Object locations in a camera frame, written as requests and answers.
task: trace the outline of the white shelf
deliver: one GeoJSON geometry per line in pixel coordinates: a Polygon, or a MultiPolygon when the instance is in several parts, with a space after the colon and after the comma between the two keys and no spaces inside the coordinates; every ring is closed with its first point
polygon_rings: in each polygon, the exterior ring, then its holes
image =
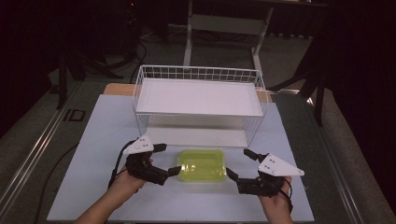
{"type": "Polygon", "coordinates": [[[136,114],[263,117],[253,83],[150,77],[136,114]]]}
{"type": "Polygon", "coordinates": [[[151,115],[148,135],[154,144],[172,146],[248,146],[242,118],[151,115]]]}

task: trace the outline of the human hand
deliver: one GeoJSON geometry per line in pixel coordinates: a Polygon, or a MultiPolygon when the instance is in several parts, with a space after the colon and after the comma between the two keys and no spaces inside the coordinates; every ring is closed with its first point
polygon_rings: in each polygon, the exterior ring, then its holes
{"type": "MultiPolygon", "coordinates": [[[[286,176],[285,179],[291,182],[291,177],[286,176]]],[[[285,183],[282,186],[282,190],[285,193],[289,192],[290,186],[285,183]]],[[[290,216],[290,208],[289,208],[289,199],[287,199],[283,194],[278,193],[275,196],[263,197],[259,196],[259,200],[262,203],[262,209],[264,210],[264,214],[267,216],[268,221],[271,224],[288,224],[293,223],[290,216]]]]}
{"type": "Polygon", "coordinates": [[[121,206],[131,198],[139,189],[143,188],[146,181],[129,175],[126,167],[122,167],[113,184],[107,190],[109,195],[121,206]]]}

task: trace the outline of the black cable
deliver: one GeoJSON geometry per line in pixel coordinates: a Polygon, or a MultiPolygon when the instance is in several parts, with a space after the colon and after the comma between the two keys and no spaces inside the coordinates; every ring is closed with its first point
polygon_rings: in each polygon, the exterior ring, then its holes
{"type": "Polygon", "coordinates": [[[43,199],[44,199],[44,193],[46,192],[46,188],[47,188],[47,185],[48,185],[48,183],[49,183],[49,181],[50,181],[50,177],[52,176],[53,171],[54,171],[55,168],[58,166],[59,162],[61,162],[61,160],[62,160],[69,152],[71,152],[73,149],[75,149],[77,146],[78,146],[78,143],[75,144],[74,146],[70,147],[69,149],[67,149],[67,151],[62,155],[62,157],[61,157],[59,160],[56,161],[55,165],[54,165],[54,166],[52,167],[52,169],[50,170],[50,172],[49,172],[49,174],[48,174],[48,176],[47,176],[46,182],[44,183],[44,188],[41,190],[40,200],[39,200],[39,203],[38,203],[37,211],[35,212],[35,222],[34,222],[35,224],[37,223],[38,218],[40,217],[40,210],[41,210],[41,205],[42,205],[43,199]]]}
{"type": "Polygon", "coordinates": [[[283,178],[284,181],[286,181],[286,183],[288,183],[289,187],[290,187],[290,195],[289,198],[291,198],[291,195],[293,194],[293,188],[291,187],[291,183],[289,182],[289,180],[287,180],[286,178],[283,178]]]}
{"type": "Polygon", "coordinates": [[[122,152],[123,150],[125,150],[125,148],[127,148],[129,145],[131,145],[134,141],[130,141],[127,144],[125,144],[125,146],[121,149],[119,157],[117,158],[117,162],[116,162],[116,166],[114,167],[114,170],[111,172],[111,177],[110,180],[108,181],[108,186],[107,188],[109,189],[110,186],[113,184],[114,180],[116,179],[116,176],[120,174],[120,172],[117,174],[117,171],[119,170],[119,165],[120,165],[120,160],[122,157],[122,152]]]}

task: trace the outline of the table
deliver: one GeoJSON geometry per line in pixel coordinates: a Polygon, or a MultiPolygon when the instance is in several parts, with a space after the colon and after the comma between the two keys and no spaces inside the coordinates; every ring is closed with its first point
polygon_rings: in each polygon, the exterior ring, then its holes
{"type": "MultiPolygon", "coordinates": [[[[99,97],[48,220],[74,220],[106,191],[120,149],[138,137],[132,98],[125,95],[132,94],[132,87],[110,84],[99,97]]],[[[295,164],[276,105],[269,103],[268,107],[265,125],[259,128],[249,148],[261,154],[273,153],[295,164]]],[[[163,169],[175,166],[178,152],[185,148],[191,147],[169,146],[165,152],[154,154],[155,165],[163,169]]],[[[245,157],[242,148],[224,148],[223,152],[226,165],[241,177],[257,176],[258,163],[245,157]]],[[[292,218],[313,221],[300,177],[293,178],[292,187],[292,218]]],[[[147,183],[109,218],[109,221],[170,223],[265,220],[257,197],[239,194],[236,184],[229,178],[219,183],[192,184],[181,182],[177,177],[169,178],[163,187],[147,183]]]]}

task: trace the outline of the table leg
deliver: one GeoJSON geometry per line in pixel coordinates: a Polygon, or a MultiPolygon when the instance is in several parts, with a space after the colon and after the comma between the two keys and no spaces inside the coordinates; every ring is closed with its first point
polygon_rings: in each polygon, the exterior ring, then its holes
{"type": "Polygon", "coordinates": [[[256,48],[251,49],[251,56],[253,58],[254,68],[259,70],[262,73],[262,64],[260,63],[259,52],[262,48],[262,41],[265,38],[265,34],[267,33],[268,25],[270,24],[271,16],[274,11],[273,7],[268,8],[267,13],[265,15],[265,20],[262,23],[262,29],[259,33],[259,41],[256,45],[256,48]]]}
{"type": "Polygon", "coordinates": [[[192,0],[189,1],[189,17],[187,19],[187,44],[186,50],[184,52],[184,66],[190,66],[191,63],[191,50],[192,50],[192,42],[191,42],[191,33],[192,33],[192,0]]]}

